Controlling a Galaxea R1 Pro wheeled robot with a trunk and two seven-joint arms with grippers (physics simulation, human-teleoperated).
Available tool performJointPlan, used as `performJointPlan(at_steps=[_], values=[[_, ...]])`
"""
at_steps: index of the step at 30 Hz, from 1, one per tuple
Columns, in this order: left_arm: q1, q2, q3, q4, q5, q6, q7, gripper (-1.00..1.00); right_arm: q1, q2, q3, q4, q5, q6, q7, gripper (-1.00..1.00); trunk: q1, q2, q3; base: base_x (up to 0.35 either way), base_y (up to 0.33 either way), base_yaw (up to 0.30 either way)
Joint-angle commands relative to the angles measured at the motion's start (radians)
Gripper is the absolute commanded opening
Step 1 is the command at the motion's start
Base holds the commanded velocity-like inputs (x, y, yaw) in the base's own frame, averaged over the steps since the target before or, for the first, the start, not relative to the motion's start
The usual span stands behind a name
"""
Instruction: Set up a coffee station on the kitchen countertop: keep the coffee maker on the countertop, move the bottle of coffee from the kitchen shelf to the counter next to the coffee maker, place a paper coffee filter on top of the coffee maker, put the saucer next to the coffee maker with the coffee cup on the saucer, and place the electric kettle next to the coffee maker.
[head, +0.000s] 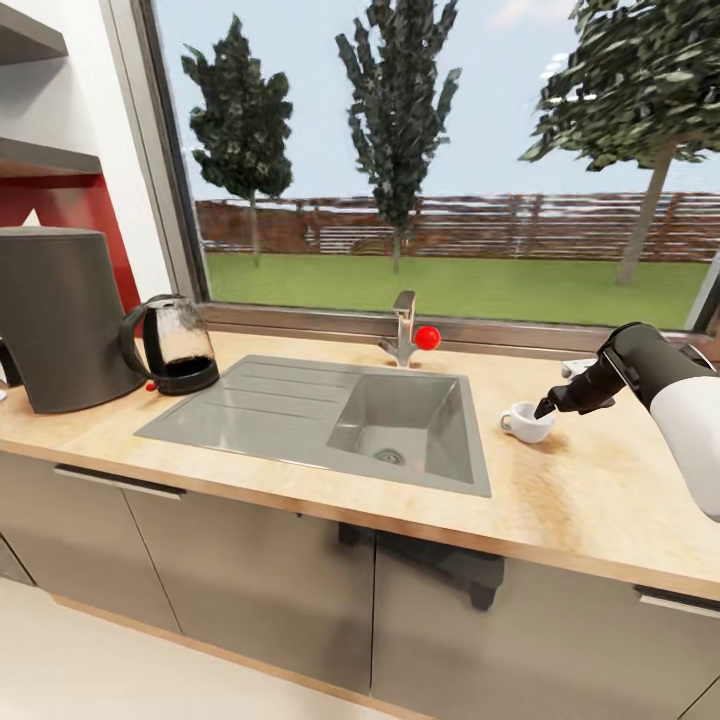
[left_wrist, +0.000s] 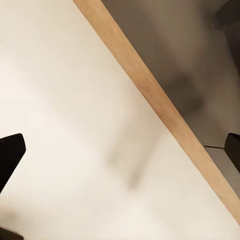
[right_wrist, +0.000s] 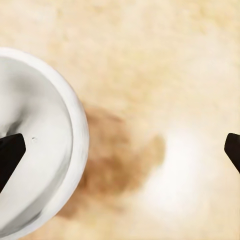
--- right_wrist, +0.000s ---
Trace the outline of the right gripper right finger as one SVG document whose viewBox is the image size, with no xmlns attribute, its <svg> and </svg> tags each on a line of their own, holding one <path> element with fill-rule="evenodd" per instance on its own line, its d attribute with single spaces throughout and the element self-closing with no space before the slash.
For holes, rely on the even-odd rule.
<svg viewBox="0 0 240 240">
<path fill-rule="evenodd" d="M 224 151 L 240 173 L 240 135 L 230 132 L 227 135 Z"/>
</svg>

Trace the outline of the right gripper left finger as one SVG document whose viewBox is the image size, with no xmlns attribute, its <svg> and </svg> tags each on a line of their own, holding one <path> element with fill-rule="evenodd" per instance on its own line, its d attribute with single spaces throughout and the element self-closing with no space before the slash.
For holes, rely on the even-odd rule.
<svg viewBox="0 0 240 240">
<path fill-rule="evenodd" d="M 0 138 L 0 193 L 26 152 L 22 133 Z"/>
</svg>

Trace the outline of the coffee cup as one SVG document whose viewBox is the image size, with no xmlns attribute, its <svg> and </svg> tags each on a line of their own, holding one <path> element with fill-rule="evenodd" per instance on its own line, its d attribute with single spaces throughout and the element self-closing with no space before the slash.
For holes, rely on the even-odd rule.
<svg viewBox="0 0 240 240">
<path fill-rule="evenodd" d="M 84 173 L 89 127 L 83 105 L 54 67 L 0 46 L 0 139 L 21 133 L 26 152 L 0 193 L 0 240 L 18 240 L 51 220 Z"/>
</svg>

